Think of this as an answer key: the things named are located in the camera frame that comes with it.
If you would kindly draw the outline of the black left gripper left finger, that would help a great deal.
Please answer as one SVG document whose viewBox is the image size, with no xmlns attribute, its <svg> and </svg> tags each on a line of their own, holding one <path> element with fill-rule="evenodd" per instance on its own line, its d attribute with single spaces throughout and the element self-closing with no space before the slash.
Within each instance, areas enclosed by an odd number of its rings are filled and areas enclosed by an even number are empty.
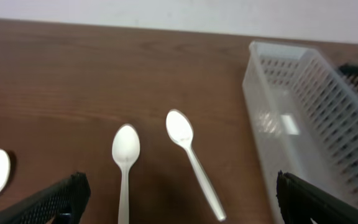
<svg viewBox="0 0 358 224">
<path fill-rule="evenodd" d="M 0 224 L 79 224 L 90 196 L 86 174 L 76 172 L 0 211 Z"/>
</svg>

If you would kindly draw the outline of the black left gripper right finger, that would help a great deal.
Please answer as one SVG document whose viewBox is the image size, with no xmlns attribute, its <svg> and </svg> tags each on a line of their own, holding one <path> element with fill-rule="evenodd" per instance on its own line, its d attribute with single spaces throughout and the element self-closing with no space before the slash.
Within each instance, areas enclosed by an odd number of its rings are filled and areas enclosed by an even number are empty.
<svg viewBox="0 0 358 224">
<path fill-rule="evenodd" d="M 279 171 L 276 190 L 286 224 L 358 224 L 358 209 L 294 174 Z"/>
</svg>

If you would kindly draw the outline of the clear plastic basket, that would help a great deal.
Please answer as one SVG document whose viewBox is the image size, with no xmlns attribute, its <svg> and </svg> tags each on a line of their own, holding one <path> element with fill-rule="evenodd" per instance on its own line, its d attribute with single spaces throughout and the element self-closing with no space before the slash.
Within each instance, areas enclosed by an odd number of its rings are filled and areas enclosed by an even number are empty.
<svg viewBox="0 0 358 224">
<path fill-rule="evenodd" d="M 358 209 L 358 94 L 318 49 L 253 41 L 242 82 L 273 220 L 290 172 Z"/>
</svg>

